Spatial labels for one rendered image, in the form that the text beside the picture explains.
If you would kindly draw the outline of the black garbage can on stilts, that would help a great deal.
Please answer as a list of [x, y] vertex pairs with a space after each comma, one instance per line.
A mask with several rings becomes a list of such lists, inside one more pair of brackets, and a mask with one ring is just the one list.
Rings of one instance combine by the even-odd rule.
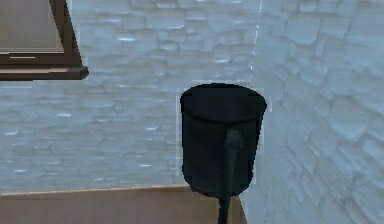
[[251, 184], [266, 109], [261, 94], [236, 84], [200, 84], [180, 97], [184, 180], [219, 201], [217, 224], [228, 224], [232, 198]]

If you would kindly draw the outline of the dark brown framed window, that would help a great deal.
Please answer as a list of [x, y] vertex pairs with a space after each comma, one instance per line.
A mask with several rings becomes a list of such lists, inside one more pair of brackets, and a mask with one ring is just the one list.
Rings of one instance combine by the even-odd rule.
[[67, 0], [0, 0], [0, 81], [82, 80]]

